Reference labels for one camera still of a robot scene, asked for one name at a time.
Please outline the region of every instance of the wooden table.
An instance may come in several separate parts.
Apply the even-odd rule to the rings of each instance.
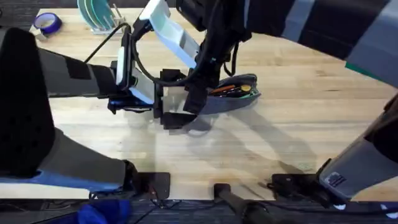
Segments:
[[[134,22],[141,9],[121,9]],[[77,9],[42,9],[63,20],[61,31],[39,47],[84,60],[105,38],[91,34]],[[172,19],[200,43],[197,32],[172,9]],[[109,65],[116,58],[121,35],[112,38],[91,63]],[[184,64],[156,36],[138,44],[147,69]],[[202,116],[208,131],[164,131],[152,113],[106,109],[107,100],[51,100],[57,127],[76,141],[118,159],[129,159],[139,171],[170,172],[170,198],[211,199],[214,183],[230,183],[244,198],[272,200],[258,182],[275,173],[314,173],[338,155],[382,111],[395,89],[351,70],[344,62],[301,45],[253,35],[238,53],[237,73],[255,73],[262,96],[248,108]],[[0,197],[87,198],[87,191],[42,185],[0,185]],[[398,179],[362,191],[355,200],[398,200]]]

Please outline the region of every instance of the blue cloth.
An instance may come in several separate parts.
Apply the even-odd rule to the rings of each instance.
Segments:
[[[84,205],[77,213],[51,224],[124,224],[132,212],[128,200],[102,200]]]

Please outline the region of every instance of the tape roll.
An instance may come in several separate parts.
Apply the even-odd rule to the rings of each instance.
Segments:
[[[46,12],[35,18],[33,26],[40,29],[43,34],[53,34],[62,26],[61,19],[52,12]]]

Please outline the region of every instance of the plate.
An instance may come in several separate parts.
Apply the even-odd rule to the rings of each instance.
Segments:
[[[90,17],[91,21],[94,22],[94,24],[95,24],[96,27],[98,27],[98,28],[100,28],[100,29],[103,29],[104,27],[103,27],[102,24],[97,20],[97,17],[95,16],[95,13],[94,13],[93,8],[91,7],[90,1],[91,1],[91,0],[84,0],[85,6],[86,6],[86,10],[87,10],[87,13],[88,13],[88,16]]]
[[[91,7],[93,8],[93,12],[101,25],[107,30],[112,29],[114,24],[111,20],[111,15],[113,13],[108,5],[108,2],[106,0],[91,0]]]
[[[86,23],[93,29],[97,29],[97,26],[91,21],[90,17],[88,16],[86,6],[85,6],[85,0],[77,0],[77,7],[80,10],[80,14],[83,17],[83,19],[86,21]]]

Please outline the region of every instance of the gray fabric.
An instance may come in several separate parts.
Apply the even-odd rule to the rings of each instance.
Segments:
[[[282,37],[298,42],[315,0],[296,0],[286,17]]]
[[[111,159],[55,130],[53,148],[43,160],[38,176],[31,179],[0,178],[2,183],[45,184],[87,189],[90,192],[115,191],[123,186],[125,164]]]
[[[398,87],[398,1],[390,3],[365,32],[347,62]]]
[[[358,192],[397,175],[398,164],[361,136],[325,167],[319,181],[337,196],[351,199]],[[337,178],[341,183],[331,186],[329,180]]]
[[[7,29],[1,29],[0,30],[0,48],[2,46],[2,42],[4,40],[4,36],[6,35]]]
[[[226,86],[229,83],[242,83],[247,85],[256,86],[257,76],[254,74],[236,75],[220,81],[219,86]],[[250,105],[253,101],[261,96],[260,93],[253,95],[249,98],[222,98],[217,96],[208,96],[206,106],[202,109],[200,114],[216,114],[224,113],[231,110],[236,110]]]
[[[244,0],[244,15],[243,15],[243,24],[244,28],[246,28],[248,24],[248,17],[249,17],[249,8],[250,8],[250,0]]]
[[[40,61],[49,95],[99,95],[100,89],[90,70],[91,80],[70,78],[67,63],[61,55],[39,49]]]

